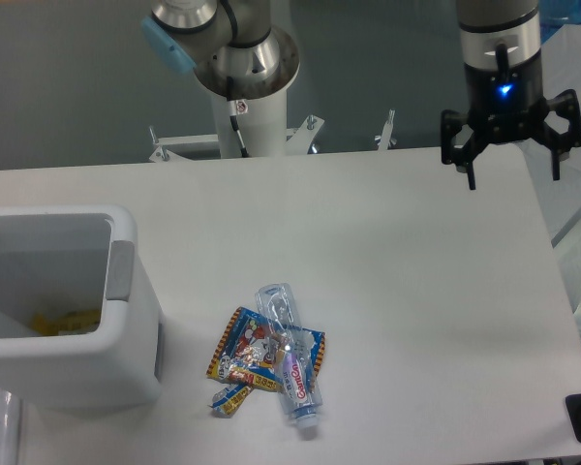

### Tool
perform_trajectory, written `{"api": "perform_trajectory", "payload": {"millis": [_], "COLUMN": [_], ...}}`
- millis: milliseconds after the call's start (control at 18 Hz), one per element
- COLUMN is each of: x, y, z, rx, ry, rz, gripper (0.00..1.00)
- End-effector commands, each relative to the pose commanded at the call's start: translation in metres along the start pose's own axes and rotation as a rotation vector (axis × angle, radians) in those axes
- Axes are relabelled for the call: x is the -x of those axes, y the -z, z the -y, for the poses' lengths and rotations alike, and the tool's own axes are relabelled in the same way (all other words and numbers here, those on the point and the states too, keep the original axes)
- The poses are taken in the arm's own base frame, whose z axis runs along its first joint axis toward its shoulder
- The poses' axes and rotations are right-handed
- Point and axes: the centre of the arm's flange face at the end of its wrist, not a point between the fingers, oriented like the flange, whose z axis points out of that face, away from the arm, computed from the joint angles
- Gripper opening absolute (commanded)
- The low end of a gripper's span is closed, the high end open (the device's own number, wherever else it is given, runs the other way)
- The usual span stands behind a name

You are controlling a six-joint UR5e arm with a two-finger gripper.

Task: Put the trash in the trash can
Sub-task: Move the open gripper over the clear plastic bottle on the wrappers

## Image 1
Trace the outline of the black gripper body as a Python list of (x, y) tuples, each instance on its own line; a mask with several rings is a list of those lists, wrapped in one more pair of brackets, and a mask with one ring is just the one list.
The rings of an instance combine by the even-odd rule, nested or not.
[(465, 66), (470, 110), (468, 125), (476, 138), (490, 144), (531, 137), (533, 109), (543, 98), (540, 62), (525, 62), (509, 70), (507, 81), (497, 71)]

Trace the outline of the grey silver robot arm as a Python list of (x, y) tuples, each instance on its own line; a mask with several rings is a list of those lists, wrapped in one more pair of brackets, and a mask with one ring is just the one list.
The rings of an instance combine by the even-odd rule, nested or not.
[[(468, 178), (490, 145), (533, 140), (551, 155), (551, 173), (581, 146), (576, 93), (543, 92), (540, 12), (535, 1), (460, 1), (456, 5), (470, 108), (441, 116), (441, 159)], [(141, 22), (158, 57), (194, 74), (218, 105), (216, 131), (226, 158), (287, 150), (284, 101), (299, 70), (294, 40), (271, 19), (267, 1), (155, 1)]]

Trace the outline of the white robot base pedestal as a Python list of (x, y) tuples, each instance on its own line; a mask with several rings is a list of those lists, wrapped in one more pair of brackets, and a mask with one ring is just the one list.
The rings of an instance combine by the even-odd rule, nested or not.
[(228, 101), (209, 93), (222, 159), (282, 156), (287, 141), (287, 91)]

